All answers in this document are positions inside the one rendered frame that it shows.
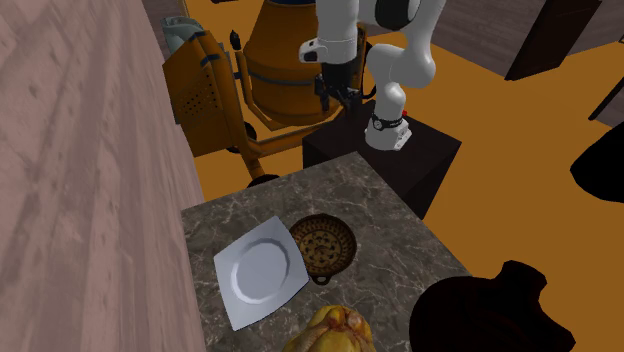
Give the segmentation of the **orange cement mixer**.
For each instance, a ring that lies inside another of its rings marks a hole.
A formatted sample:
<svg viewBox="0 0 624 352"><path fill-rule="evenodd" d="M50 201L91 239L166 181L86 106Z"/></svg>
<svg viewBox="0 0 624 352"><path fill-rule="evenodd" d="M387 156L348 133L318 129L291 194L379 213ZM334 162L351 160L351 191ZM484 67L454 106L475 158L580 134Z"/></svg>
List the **orange cement mixer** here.
<svg viewBox="0 0 624 352"><path fill-rule="evenodd" d="M298 57L317 31L311 1L264 0L249 40L232 32L230 50L192 18L166 17L161 26L171 52L163 65L171 106L192 154L235 150L253 184L271 178L261 158L300 146L344 112L331 96L322 111L314 94L321 66Z"/></svg>

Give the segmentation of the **white square plate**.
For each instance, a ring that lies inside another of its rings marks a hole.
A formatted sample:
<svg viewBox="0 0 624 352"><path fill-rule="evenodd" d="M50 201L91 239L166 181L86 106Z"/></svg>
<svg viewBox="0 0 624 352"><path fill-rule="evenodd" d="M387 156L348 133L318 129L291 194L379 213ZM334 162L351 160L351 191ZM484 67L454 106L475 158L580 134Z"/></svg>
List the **white square plate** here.
<svg viewBox="0 0 624 352"><path fill-rule="evenodd" d="M277 216L233 241L213 261L234 331L276 312L309 282L298 245Z"/></svg>

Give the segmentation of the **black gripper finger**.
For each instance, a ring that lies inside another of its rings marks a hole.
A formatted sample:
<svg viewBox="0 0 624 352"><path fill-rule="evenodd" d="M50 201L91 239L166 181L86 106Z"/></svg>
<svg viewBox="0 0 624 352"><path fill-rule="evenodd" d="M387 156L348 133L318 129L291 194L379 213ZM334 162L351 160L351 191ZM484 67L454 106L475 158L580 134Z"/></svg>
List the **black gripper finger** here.
<svg viewBox="0 0 624 352"><path fill-rule="evenodd" d="M361 91L357 89L344 89L340 91L340 103L346 113L354 113L361 106Z"/></svg>
<svg viewBox="0 0 624 352"><path fill-rule="evenodd" d="M319 97L322 111L328 112L330 108L330 98L322 75L316 75L314 78L314 94Z"/></svg>

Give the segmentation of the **dark robot stand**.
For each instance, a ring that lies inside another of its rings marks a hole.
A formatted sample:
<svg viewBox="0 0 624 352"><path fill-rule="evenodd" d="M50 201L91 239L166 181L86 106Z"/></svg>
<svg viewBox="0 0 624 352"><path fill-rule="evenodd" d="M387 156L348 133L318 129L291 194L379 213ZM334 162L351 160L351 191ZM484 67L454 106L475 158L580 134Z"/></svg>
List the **dark robot stand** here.
<svg viewBox="0 0 624 352"><path fill-rule="evenodd" d="M379 151L365 142L364 130L374 111L370 100L358 109L358 116L340 115L302 140L305 168L358 152L376 173L419 217L424 218L446 176L461 142L409 116L404 118L412 132L398 151Z"/></svg>

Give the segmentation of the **dark wooden door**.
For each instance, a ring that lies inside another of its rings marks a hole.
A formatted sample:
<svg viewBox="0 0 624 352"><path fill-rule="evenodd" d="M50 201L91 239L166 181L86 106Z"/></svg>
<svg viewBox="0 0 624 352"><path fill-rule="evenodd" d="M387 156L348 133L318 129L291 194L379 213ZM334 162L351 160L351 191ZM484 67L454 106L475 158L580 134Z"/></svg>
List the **dark wooden door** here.
<svg viewBox="0 0 624 352"><path fill-rule="evenodd" d="M559 67L601 4L601 0L546 0L505 80Z"/></svg>

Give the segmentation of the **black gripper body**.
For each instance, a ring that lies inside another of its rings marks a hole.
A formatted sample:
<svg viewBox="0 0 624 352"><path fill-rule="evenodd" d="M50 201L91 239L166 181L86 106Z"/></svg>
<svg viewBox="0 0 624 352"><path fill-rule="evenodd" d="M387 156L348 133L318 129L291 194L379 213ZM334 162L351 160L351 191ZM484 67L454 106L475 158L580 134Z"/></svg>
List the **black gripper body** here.
<svg viewBox="0 0 624 352"><path fill-rule="evenodd" d="M352 86L357 61L321 64L322 92L331 97L359 97L360 89Z"/></svg>

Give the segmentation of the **yellow roast chicken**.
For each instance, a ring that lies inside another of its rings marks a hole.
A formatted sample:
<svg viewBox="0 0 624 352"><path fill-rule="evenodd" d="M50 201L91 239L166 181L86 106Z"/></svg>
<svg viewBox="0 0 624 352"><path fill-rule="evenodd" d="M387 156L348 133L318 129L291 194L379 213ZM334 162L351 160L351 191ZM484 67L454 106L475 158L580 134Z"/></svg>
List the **yellow roast chicken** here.
<svg viewBox="0 0 624 352"><path fill-rule="evenodd" d="M282 352L376 352L370 325L341 305L320 308Z"/></svg>

